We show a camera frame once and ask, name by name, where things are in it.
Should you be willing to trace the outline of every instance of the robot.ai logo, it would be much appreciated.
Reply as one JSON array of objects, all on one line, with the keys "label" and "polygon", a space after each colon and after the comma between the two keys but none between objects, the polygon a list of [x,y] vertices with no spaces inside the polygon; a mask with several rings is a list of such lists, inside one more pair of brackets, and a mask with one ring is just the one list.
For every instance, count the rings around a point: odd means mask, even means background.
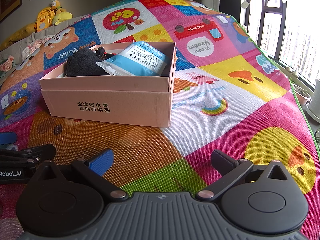
[{"label": "robot.ai logo", "polygon": [[15,177],[22,176],[21,171],[0,171],[0,176],[2,177]]}]

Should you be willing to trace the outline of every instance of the cartoon apple print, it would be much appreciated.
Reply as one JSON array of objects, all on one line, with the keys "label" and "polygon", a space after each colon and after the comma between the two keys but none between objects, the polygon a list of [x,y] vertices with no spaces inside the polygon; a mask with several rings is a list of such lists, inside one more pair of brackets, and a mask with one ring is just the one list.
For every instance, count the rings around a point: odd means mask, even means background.
[{"label": "cartoon apple print", "polygon": [[103,19],[103,26],[108,30],[115,30],[115,34],[123,32],[126,28],[133,30],[130,23],[136,21],[140,12],[135,8],[124,8],[113,11]]}]

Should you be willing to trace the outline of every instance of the bed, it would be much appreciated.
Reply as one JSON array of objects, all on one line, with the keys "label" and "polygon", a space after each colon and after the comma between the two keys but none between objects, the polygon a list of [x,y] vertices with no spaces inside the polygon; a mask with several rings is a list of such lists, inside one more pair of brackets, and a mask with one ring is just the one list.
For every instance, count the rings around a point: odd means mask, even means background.
[{"label": "bed", "polygon": [[[174,41],[175,93],[170,128],[51,116],[38,80],[68,55],[96,44]],[[220,178],[210,154],[219,149],[255,164],[279,159],[305,194],[301,232],[320,236],[320,164],[308,122],[288,78],[241,26],[191,0],[123,0],[78,19],[22,61],[0,89],[0,132],[15,131],[23,149],[52,143],[69,164],[105,148],[115,154],[104,178],[134,191],[195,193]],[[0,185],[0,239],[22,228],[15,203],[24,185]]]}]

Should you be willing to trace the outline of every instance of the stuffed toy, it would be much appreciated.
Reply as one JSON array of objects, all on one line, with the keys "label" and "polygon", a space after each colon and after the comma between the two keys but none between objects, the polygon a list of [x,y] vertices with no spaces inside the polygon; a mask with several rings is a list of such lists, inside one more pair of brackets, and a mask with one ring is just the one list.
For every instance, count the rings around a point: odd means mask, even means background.
[{"label": "stuffed toy", "polygon": [[54,11],[50,7],[43,8],[37,17],[35,28],[37,32],[42,31],[44,28],[48,28],[52,25],[54,18]]},{"label": "stuffed toy", "polygon": [[60,5],[59,0],[53,0],[51,4],[51,10],[54,11],[55,15],[58,15],[61,12],[66,12],[66,9],[63,9]]},{"label": "stuffed toy", "polygon": [[51,10],[55,12],[55,17],[52,20],[53,25],[72,19],[72,14],[61,7],[59,0],[52,1],[51,5]]},{"label": "stuffed toy", "polygon": [[66,77],[110,75],[96,65],[96,62],[112,56],[114,55],[105,53],[103,47],[98,48],[96,53],[88,48],[80,49],[68,57]]},{"label": "stuffed toy", "polygon": [[72,19],[72,14],[69,12],[61,12],[58,15],[56,15],[53,19],[52,19],[52,24],[53,25],[58,25],[61,22],[67,21]]}]

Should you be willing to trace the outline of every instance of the blue gripper pad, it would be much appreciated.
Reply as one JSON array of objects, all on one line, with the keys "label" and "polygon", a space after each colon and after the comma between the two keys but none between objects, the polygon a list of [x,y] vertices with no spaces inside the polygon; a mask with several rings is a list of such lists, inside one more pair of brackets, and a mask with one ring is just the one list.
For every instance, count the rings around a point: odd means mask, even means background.
[{"label": "blue gripper pad", "polygon": [[113,151],[105,149],[92,159],[87,160],[89,169],[102,176],[113,165]]}]

